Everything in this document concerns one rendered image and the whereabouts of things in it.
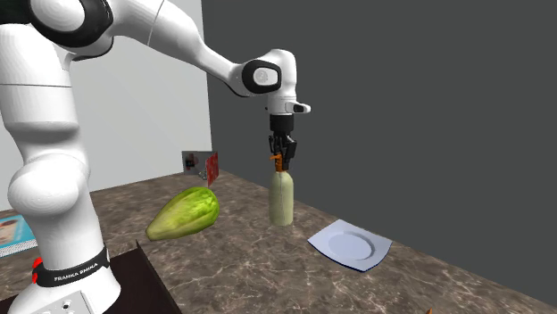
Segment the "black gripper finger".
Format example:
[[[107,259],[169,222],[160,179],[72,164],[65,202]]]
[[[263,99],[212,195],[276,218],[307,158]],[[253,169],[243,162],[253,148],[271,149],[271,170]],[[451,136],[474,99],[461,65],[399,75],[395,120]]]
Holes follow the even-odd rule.
[[[282,169],[289,170],[290,160],[295,157],[296,146],[288,145],[282,153]]]

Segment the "pale green bottle orange cap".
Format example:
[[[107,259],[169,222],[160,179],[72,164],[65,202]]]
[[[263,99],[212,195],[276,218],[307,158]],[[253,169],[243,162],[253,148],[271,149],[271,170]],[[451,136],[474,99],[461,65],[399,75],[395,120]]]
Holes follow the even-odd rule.
[[[282,167],[282,155],[270,157],[275,163],[275,173],[269,189],[270,223],[274,226],[287,226],[294,218],[294,180]]]

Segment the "grey box with red panel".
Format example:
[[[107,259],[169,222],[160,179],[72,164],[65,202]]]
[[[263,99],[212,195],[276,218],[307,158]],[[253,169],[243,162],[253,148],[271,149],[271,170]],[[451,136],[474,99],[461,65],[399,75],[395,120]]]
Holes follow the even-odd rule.
[[[197,176],[210,187],[220,174],[217,151],[182,151],[183,172]]]

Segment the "pale blue square plate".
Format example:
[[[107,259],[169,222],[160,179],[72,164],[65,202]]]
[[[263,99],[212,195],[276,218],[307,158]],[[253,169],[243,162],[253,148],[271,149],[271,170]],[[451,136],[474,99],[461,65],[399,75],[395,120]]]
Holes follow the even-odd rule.
[[[338,219],[312,235],[308,243],[336,263],[366,272],[385,259],[393,241]]]

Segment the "blue picture book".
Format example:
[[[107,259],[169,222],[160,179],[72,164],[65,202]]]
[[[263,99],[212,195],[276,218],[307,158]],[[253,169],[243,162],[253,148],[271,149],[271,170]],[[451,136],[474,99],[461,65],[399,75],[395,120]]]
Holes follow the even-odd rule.
[[[35,247],[37,240],[21,215],[0,219],[0,258]]]

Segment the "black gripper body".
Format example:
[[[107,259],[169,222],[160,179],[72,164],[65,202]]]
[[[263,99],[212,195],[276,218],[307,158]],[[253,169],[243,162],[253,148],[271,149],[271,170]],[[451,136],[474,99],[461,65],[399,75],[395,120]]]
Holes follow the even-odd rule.
[[[270,150],[272,153],[295,153],[297,142],[291,137],[294,130],[293,115],[270,115],[269,136]]]

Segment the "green elongated melon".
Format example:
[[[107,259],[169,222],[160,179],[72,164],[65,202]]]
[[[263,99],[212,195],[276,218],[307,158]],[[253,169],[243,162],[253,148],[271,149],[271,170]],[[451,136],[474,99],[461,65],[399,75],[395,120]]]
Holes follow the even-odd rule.
[[[217,220],[220,204],[214,192],[203,186],[188,188],[169,200],[145,233],[150,241],[181,238],[198,233]]]

